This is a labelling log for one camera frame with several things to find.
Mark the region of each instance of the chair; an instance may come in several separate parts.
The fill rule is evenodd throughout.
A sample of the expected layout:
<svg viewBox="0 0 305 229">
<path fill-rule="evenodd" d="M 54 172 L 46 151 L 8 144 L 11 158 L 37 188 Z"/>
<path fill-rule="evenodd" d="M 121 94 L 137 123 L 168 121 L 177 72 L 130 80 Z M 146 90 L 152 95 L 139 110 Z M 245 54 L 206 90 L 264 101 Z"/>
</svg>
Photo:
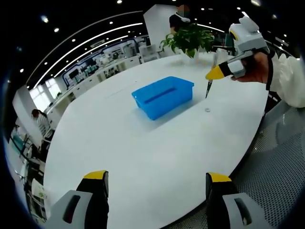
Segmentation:
<svg viewBox="0 0 305 229">
<path fill-rule="evenodd" d="M 48 142 L 48 143 L 51 143 L 51 140 L 47 140 L 47 139 L 46 139 L 46 135 L 47 135 L 49 132 L 51 132 L 51 131 L 54 131 L 54 132 L 55 132 L 55 130 L 52 129 L 52 128 L 48 129 L 48 131 L 44 134 L 44 136 L 43 136 L 43 138 L 42 138 L 43 141 Z"/>
</svg>

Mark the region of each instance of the white table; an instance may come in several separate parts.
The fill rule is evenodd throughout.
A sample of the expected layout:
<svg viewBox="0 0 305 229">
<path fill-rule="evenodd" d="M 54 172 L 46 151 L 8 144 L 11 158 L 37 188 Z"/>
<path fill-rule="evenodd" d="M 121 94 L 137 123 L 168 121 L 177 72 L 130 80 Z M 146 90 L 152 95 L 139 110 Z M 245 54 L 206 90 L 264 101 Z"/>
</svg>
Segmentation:
<svg viewBox="0 0 305 229">
<path fill-rule="evenodd" d="M 52 140 L 44 186 L 46 210 L 84 175 L 109 171 L 109 229 L 158 229 L 205 200 L 205 173 L 230 175 L 258 129 L 268 92 L 260 83 L 214 81 L 208 65 L 171 56 L 128 69 L 73 101 Z M 166 76 L 195 83 L 193 100 L 156 121 L 131 93 Z"/>
</svg>

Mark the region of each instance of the ceiling light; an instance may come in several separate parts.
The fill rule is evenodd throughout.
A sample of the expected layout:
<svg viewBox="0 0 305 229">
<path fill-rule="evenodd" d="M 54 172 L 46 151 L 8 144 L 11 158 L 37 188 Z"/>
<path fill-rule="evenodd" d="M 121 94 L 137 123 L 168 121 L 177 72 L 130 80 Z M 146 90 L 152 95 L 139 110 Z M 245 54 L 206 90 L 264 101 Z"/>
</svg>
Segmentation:
<svg viewBox="0 0 305 229">
<path fill-rule="evenodd" d="M 220 32 L 224 32 L 223 30 L 219 30 L 217 28 L 214 28 L 214 27 L 211 27 L 211 26 L 207 26 L 207 25 L 201 25 L 201 24 L 197 24 L 199 26 L 203 26 L 203 27 L 206 27 L 206 28 L 209 28 L 209 29 L 213 29 L 213 30 L 217 30 L 217 31 L 220 31 Z"/>
<path fill-rule="evenodd" d="M 47 18 L 45 15 L 42 15 L 40 18 L 41 18 L 41 20 L 42 20 L 44 23 L 48 23 L 48 22 L 49 22 L 48 18 Z"/>
<path fill-rule="evenodd" d="M 35 84 L 34 88 L 37 87 L 37 85 L 40 83 L 40 81 L 49 73 L 49 71 L 55 66 L 57 65 L 63 58 L 65 58 L 67 55 L 69 55 L 71 52 L 73 52 L 74 50 L 78 49 L 79 47 L 81 47 L 82 45 L 84 45 L 85 43 L 88 43 L 89 41 L 92 41 L 94 39 L 96 39 L 97 37 L 100 37 L 100 36 L 103 36 L 107 33 L 110 33 L 110 32 L 113 32 L 113 31 L 116 31 L 116 30 L 120 30 L 120 29 L 124 29 L 124 28 L 128 28 L 128 27 L 131 27 L 131 26 L 136 26 L 136 25 L 143 25 L 143 22 L 140 22 L 140 23 L 135 23 L 135 24 L 130 24 L 130 25 L 124 25 L 124 26 L 121 26 L 121 27 L 118 27 L 118 28 L 115 28 L 115 29 L 112 29 L 112 30 L 109 30 L 109 31 L 106 31 L 106 32 L 102 32 L 94 37 L 91 37 L 90 39 L 84 41 L 83 43 L 77 45 L 76 47 L 74 47 L 73 49 L 71 49 L 70 51 L 68 51 L 66 54 L 64 54 L 61 58 L 59 58 L 42 76 L 41 78 L 37 81 L 37 83 Z"/>
<path fill-rule="evenodd" d="M 261 6 L 261 1 L 260 0 L 251 0 L 251 3 L 255 6 Z"/>
<path fill-rule="evenodd" d="M 98 45 L 98 46 L 92 48 L 91 50 L 89 50 L 89 51 L 83 53 L 82 55 L 80 55 L 79 57 L 77 57 L 76 59 L 74 59 L 73 61 L 71 61 L 69 64 L 67 64 L 67 65 L 66 65 L 64 68 L 62 68 L 59 72 L 57 72 L 56 75 L 54 76 L 54 78 L 55 78 L 56 76 L 58 76 L 65 68 L 68 68 L 71 64 L 73 64 L 74 61 L 76 61 L 77 59 L 80 59 L 81 57 L 87 55 L 90 51 L 96 50 L 96 49 L 102 47 L 103 45 L 107 45 L 107 44 L 109 44 L 109 43 L 111 43 L 111 42 L 114 42 L 114 41 L 117 41 L 117 40 L 119 40 L 119 39 L 126 38 L 126 37 L 128 37 L 128 35 L 122 36 L 122 37 L 118 37 L 118 38 L 113 39 L 113 40 L 111 40 L 111 41 L 105 42 L 105 43 L 100 44 L 100 45 Z"/>
<path fill-rule="evenodd" d="M 244 16 L 246 16 L 246 17 L 248 17 L 248 18 L 249 18 L 248 14 L 246 14 L 246 12 L 245 12 L 245 11 L 242 11 L 242 14 L 243 14 Z"/>
</svg>

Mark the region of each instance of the ceiling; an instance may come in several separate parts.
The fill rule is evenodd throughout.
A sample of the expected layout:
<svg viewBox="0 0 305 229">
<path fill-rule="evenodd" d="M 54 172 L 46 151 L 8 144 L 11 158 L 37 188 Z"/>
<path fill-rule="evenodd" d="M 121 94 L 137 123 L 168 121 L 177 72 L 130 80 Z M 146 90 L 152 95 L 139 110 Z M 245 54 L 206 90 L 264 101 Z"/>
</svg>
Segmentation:
<svg viewBox="0 0 305 229">
<path fill-rule="evenodd" d="M 241 12 L 245 11 L 260 26 L 260 31 L 267 40 L 274 41 L 275 44 L 281 46 L 280 42 L 275 41 L 275 36 L 277 36 L 280 39 L 285 39 L 285 42 L 290 44 L 288 47 L 284 46 L 284 49 L 290 53 L 295 49 L 295 45 L 289 40 L 288 30 L 285 29 L 288 25 L 285 25 L 282 21 L 280 22 L 279 19 L 273 19 L 273 12 L 264 7 L 257 7 L 251 4 L 250 1 L 218 0 L 199 3 L 201 1 L 198 0 L 122 0 L 122 4 L 117 4 L 117 0 L 109 0 L 107 5 L 102 2 L 88 5 L 82 2 L 80 6 L 73 5 L 73 7 L 52 5 L 26 7 L 16 5 L 11 11 L 8 10 L 5 19 L 8 22 L 6 29 L 9 39 L 6 47 L 8 49 L 6 73 L 9 73 L 11 84 L 15 85 L 15 88 L 19 88 L 27 82 L 27 85 L 32 88 L 41 76 L 69 50 L 105 31 L 128 24 L 143 23 L 143 25 L 108 33 L 82 45 L 55 65 L 43 78 L 42 83 L 50 79 L 52 77 L 51 74 L 55 75 L 61 70 L 67 64 L 66 61 L 74 60 L 86 52 L 85 48 L 89 49 L 90 44 L 106 38 L 112 40 L 124 35 L 147 34 L 143 14 L 156 3 L 179 6 L 187 2 L 191 9 L 191 17 L 197 18 L 198 23 L 224 31 L 228 31 L 232 23 L 238 23 L 238 19 L 243 16 Z M 97 21 L 132 11 L 141 12 L 113 17 L 77 33 Z M 48 23 L 44 23 L 41 20 L 42 15 L 48 18 Z"/>
</svg>

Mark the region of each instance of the green potted plant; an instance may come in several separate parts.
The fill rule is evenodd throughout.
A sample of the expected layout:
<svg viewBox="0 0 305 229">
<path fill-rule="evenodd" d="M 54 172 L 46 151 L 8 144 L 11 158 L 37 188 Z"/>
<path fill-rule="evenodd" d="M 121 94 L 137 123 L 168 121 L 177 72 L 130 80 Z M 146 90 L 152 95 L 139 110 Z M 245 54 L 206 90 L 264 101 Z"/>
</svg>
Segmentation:
<svg viewBox="0 0 305 229">
<path fill-rule="evenodd" d="M 176 48 L 181 49 L 189 58 L 194 59 L 198 58 L 200 47 L 207 52 L 211 51 L 213 40 L 210 31 L 197 24 L 190 24 L 188 27 L 179 29 L 175 34 L 167 34 L 165 40 L 161 41 L 160 47 L 164 51 L 164 48 L 168 46 L 174 53 Z"/>
</svg>

